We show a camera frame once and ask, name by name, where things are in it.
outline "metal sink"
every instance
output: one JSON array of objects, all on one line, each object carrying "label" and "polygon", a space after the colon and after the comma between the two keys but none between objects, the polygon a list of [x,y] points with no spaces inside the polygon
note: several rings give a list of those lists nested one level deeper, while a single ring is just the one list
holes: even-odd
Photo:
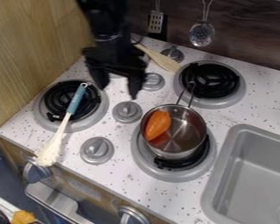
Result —
[{"label": "metal sink", "polygon": [[280,136],[246,124],[234,126],[201,205],[216,224],[280,224]]}]

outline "speckled countertop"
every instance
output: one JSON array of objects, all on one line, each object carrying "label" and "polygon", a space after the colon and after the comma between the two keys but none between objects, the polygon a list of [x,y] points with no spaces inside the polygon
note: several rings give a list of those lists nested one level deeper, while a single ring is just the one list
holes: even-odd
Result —
[{"label": "speckled countertop", "polygon": [[[143,43],[158,52],[168,45],[149,38],[145,38]],[[182,65],[195,60],[219,61],[235,68],[246,81],[246,94],[234,106],[224,109],[194,108],[206,120],[208,128],[214,135],[218,151],[230,127],[237,123],[251,124],[280,134],[280,71],[182,46],[178,48],[185,54]],[[162,70],[153,62],[149,64],[147,71],[162,74],[165,77],[165,87],[157,92],[140,92],[136,102],[142,105],[144,113],[159,104],[177,100],[172,87],[173,73]],[[89,80],[83,58],[56,81],[77,78]],[[95,126],[74,134],[66,134],[59,165],[172,223],[212,223],[200,207],[200,196],[210,171],[194,181],[178,184],[156,180],[145,174],[137,167],[130,152],[130,137],[139,122],[123,125],[114,122],[112,117],[112,108],[118,102],[130,99],[126,90],[126,80],[112,79],[106,93],[110,100],[108,113]],[[0,137],[28,151],[35,151],[53,135],[51,131],[42,129],[36,123],[32,104],[33,101],[0,128]],[[90,137],[98,136],[107,137],[112,141],[115,155],[106,164],[98,166],[86,164],[81,160],[80,147]]]}]

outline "silver pot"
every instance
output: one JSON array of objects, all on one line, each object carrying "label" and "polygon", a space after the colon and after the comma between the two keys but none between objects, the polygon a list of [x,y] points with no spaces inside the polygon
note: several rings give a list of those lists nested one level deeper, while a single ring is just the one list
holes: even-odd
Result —
[{"label": "silver pot", "polygon": [[[188,89],[186,87],[180,94],[176,104],[165,104],[157,106],[147,112],[140,123],[140,132],[143,140],[150,151],[158,158],[167,160],[180,160],[194,156],[198,148],[205,141],[207,136],[207,126],[200,114],[190,108],[193,100],[193,90],[195,82],[192,84],[192,98],[188,107],[179,105],[183,93]],[[171,127],[151,141],[146,140],[144,131],[151,115],[156,111],[168,112],[171,118]]]}]

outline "robotic claw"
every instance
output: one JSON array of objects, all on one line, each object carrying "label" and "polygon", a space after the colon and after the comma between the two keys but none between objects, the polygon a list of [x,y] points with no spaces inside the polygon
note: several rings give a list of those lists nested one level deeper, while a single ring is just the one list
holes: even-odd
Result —
[{"label": "robotic claw", "polygon": [[132,100],[145,82],[146,64],[143,53],[130,42],[130,29],[125,21],[126,0],[77,0],[91,26],[95,47],[82,50],[87,68],[96,86],[104,89],[109,84],[109,73],[128,79]]}]

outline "oven handle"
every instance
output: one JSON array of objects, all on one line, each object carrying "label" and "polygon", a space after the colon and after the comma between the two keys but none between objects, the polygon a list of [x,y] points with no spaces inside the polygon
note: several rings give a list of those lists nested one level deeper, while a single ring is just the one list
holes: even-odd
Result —
[{"label": "oven handle", "polygon": [[79,207],[77,201],[41,182],[29,184],[24,192],[29,198],[70,223],[94,224],[92,221],[77,214]]}]

